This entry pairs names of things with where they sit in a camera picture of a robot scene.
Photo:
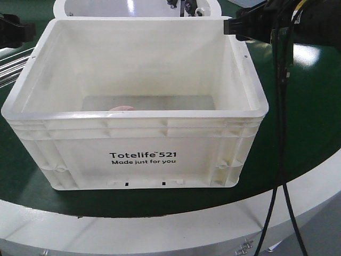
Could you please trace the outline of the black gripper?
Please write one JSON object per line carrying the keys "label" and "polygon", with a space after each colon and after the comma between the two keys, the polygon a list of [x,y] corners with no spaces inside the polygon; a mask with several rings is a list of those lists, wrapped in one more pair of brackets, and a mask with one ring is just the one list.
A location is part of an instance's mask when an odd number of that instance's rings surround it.
{"label": "black gripper", "polygon": [[340,46],[340,1],[268,1],[265,7],[243,8],[235,18],[224,20],[224,34],[235,35],[239,41],[269,43],[274,13],[298,14],[294,23],[296,43]]}

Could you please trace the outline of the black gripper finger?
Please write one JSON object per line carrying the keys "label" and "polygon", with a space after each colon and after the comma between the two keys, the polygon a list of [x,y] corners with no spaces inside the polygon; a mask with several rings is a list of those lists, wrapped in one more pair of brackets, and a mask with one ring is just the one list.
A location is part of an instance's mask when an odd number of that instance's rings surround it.
{"label": "black gripper finger", "polygon": [[20,18],[14,14],[1,13],[1,24],[19,25]]}
{"label": "black gripper finger", "polygon": [[32,42],[36,35],[35,25],[1,22],[1,48],[19,48],[26,42]]}

